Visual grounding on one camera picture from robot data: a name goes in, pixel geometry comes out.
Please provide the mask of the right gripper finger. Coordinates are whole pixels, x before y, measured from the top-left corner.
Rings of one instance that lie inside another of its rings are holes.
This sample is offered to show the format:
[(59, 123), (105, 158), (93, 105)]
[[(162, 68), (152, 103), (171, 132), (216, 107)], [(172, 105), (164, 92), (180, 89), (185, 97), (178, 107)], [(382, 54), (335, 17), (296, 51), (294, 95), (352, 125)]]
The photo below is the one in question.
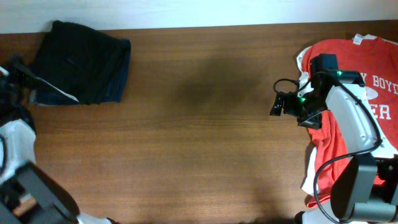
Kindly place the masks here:
[(322, 128), (322, 112), (315, 111), (304, 116), (297, 118), (298, 125), (309, 129), (321, 129)]
[(280, 116), (284, 107), (285, 98), (281, 94), (276, 94), (274, 104), (270, 110), (271, 116)]

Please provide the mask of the black shorts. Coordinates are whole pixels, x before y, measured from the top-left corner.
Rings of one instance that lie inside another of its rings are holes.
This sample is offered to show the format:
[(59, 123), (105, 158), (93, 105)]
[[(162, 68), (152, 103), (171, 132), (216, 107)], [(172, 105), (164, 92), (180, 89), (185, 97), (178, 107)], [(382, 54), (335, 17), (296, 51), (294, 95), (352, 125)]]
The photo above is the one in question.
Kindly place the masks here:
[(78, 104), (100, 104), (127, 47), (121, 39), (71, 22), (54, 21), (30, 67), (45, 85)]

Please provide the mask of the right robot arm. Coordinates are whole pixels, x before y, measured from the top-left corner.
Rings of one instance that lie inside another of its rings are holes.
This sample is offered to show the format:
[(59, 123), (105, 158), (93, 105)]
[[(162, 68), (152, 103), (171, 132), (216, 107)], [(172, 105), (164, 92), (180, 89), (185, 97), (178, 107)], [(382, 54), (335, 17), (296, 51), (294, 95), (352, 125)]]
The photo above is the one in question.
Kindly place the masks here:
[(322, 111), (333, 113), (347, 147), (316, 171), (349, 159), (331, 188), (330, 201), (296, 214), (295, 223), (397, 223), (397, 150), (384, 135), (357, 71), (340, 70), (334, 54), (310, 61), (310, 78), (294, 81), (297, 89), (277, 91), (270, 114), (296, 117), (298, 125), (321, 128)]

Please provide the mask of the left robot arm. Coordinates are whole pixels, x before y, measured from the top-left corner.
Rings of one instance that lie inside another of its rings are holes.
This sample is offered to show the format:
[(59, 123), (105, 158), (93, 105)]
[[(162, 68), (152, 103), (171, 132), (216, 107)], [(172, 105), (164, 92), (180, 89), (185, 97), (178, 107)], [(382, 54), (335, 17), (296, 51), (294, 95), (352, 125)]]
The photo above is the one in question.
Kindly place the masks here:
[(37, 166), (35, 124), (22, 104), (23, 89), (36, 81), (19, 57), (1, 65), (1, 223), (114, 223), (81, 212), (74, 198)]

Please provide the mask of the red soccer t-shirt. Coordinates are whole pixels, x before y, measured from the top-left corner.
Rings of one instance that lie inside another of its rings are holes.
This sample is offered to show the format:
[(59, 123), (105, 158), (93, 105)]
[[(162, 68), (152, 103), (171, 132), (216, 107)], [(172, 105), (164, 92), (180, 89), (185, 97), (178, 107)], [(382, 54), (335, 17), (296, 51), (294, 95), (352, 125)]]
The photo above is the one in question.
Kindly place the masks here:
[(364, 86), (333, 86), (322, 128), (308, 130), (314, 148), (302, 190), (311, 195), (309, 208), (330, 200), (333, 184), (349, 163), (339, 156), (369, 149), (377, 139), (382, 144), (373, 156), (397, 154), (397, 43), (373, 35), (323, 40), (298, 54), (300, 73), (310, 75), (310, 60), (320, 54), (335, 54), (338, 76), (344, 70), (358, 72)]

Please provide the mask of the folded navy blue garment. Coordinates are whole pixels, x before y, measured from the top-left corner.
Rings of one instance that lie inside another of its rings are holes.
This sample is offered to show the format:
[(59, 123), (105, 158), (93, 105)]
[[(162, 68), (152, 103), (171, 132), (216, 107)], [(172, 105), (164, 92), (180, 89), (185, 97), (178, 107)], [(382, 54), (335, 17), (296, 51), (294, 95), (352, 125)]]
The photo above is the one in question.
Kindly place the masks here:
[[(108, 83), (106, 91), (101, 96), (100, 103), (121, 102), (131, 58), (131, 42), (127, 39), (121, 39), (121, 42), (127, 47), (123, 63), (117, 74), (113, 75), (112, 80)], [(40, 106), (78, 105), (77, 101), (53, 90), (32, 91), (29, 96), (29, 103)]]

